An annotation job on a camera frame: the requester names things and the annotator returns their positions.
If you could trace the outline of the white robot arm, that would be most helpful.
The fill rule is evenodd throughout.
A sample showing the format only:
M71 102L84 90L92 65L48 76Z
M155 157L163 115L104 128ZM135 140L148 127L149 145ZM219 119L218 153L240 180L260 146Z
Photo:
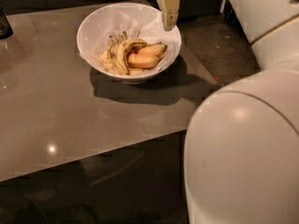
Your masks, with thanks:
M261 70L212 93L184 143L190 224L299 224L299 3L229 0Z

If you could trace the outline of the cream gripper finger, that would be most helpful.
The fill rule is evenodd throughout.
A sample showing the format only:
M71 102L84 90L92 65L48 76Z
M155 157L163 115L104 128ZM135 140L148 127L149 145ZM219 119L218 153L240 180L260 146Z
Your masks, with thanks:
M162 12L162 23L166 31L177 25L180 0L156 0Z

